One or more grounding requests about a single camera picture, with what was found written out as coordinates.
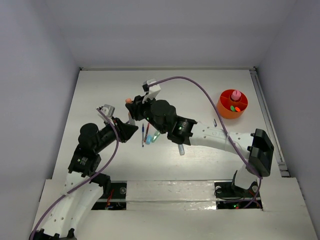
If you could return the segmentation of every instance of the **green marker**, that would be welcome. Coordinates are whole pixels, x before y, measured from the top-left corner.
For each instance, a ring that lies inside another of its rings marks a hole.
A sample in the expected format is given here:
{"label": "green marker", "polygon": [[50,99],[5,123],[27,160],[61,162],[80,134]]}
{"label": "green marker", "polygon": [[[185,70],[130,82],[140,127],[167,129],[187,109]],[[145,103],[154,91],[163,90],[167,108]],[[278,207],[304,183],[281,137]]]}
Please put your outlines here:
{"label": "green marker", "polygon": [[151,139],[151,142],[154,143],[160,135],[161,133],[159,131],[156,131]]}

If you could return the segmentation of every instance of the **white wall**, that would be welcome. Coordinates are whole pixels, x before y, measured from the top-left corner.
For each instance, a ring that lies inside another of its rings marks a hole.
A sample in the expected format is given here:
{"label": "white wall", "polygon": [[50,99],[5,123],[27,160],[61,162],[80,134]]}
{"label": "white wall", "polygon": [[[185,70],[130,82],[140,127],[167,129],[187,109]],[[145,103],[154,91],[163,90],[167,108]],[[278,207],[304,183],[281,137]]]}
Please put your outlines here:
{"label": "white wall", "polygon": [[296,0],[46,0],[81,67],[252,67]]}
{"label": "white wall", "polygon": [[298,1],[258,75],[288,169],[320,237],[320,1]]}
{"label": "white wall", "polygon": [[78,73],[44,1],[0,1],[1,240],[31,232]]}

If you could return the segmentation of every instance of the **white table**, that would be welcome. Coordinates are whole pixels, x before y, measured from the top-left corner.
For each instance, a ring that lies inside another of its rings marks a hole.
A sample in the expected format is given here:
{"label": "white table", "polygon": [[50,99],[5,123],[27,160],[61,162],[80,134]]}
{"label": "white table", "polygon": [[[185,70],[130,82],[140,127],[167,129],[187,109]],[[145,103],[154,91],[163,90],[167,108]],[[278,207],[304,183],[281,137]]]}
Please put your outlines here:
{"label": "white table", "polygon": [[[103,127],[96,107],[110,104],[114,116],[126,122],[125,99],[143,95],[142,83],[155,78],[186,76],[201,84],[214,102],[226,89],[238,89],[248,98],[248,108],[234,120],[225,120],[229,131],[267,130],[257,94],[248,70],[110,70],[81,71],[64,130],[52,180],[47,180],[36,220],[59,196],[67,168],[73,156],[79,129],[86,123]],[[172,80],[161,84],[157,99],[176,107],[177,114],[213,126],[217,115],[205,95],[192,83]],[[121,143],[116,157],[104,171],[112,181],[192,181],[231,179],[242,161],[237,155],[209,147],[185,146],[180,156],[176,144],[162,135],[153,144],[141,146],[141,128],[127,143]],[[115,144],[101,152],[100,167]],[[273,158],[271,176],[262,181],[260,190],[264,211],[179,210],[147,205],[143,210],[128,207],[124,211],[91,211],[78,240],[88,239],[317,239],[306,205],[295,178],[281,178]]]}

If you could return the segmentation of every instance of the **pink object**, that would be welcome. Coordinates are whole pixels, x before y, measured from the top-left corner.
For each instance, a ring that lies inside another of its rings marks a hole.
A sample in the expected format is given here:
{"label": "pink object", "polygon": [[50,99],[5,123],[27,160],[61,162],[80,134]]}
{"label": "pink object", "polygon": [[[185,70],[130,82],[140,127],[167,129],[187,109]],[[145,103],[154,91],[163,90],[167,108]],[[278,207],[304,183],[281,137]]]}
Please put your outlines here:
{"label": "pink object", "polygon": [[238,101],[241,97],[241,92],[238,90],[234,90],[233,93],[231,94],[231,99],[233,101]]}

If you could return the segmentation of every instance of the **robotic arm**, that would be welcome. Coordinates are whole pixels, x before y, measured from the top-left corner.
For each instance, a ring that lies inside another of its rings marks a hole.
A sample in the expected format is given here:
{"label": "robotic arm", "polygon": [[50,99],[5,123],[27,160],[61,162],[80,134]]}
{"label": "robotic arm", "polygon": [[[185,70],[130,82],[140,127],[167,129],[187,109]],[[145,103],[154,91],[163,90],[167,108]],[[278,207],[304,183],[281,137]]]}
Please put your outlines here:
{"label": "robotic arm", "polygon": [[[236,154],[234,147],[228,141],[228,136],[222,129],[205,126],[194,119],[177,115],[176,108],[166,100],[156,100],[161,88],[154,79],[142,86],[145,96],[136,96],[132,103],[126,103],[132,118],[136,121],[146,119],[161,134],[167,133],[167,138],[176,144],[207,146]],[[261,177],[268,177],[271,172],[274,146],[264,130],[256,129],[255,133],[229,132],[235,145],[248,163]],[[244,164],[238,170],[232,182],[235,190],[248,190],[257,176]]]}
{"label": "robotic arm", "polygon": [[[167,134],[168,140],[176,144],[207,146],[236,153],[222,129],[205,126],[194,119],[179,116],[176,108],[166,100],[156,100],[155,97],[161,90],[160,86],[148,87],[154,82],[155,80],[149,80],[143,85],[145,96],[138,95],[132,103],[125,104],[134,120],[147,120],[161,134]],[[112,117],[113,107],[105,105],[99,109],[111,119],[121,143],[126,143],[138,130],[137,126]],[[237,148],[258,174],[261,177],[268,177],[271,172],[274,146],[266,132],[256,129],[255,133],[230,132],[228,135],[234,139]],[[79,144],[68,167],[61,193],[66,197],[48,213],[48,219],[41,230],[35,233],[33,240],[76,240],[77,229],[95,202],[102,195],[107,197],[110,194],[111,180],[108,175],[100,173],[89,184],[71,194],[68,194],[68,191],[96,173],[101,161],[99,152],[115,140],[116,134],[107,122],[101,130],[94,123],[81,127]],[[232,189],[235,192],[246,191],[256,180],[257,176],[244,164],[233,176]]]}

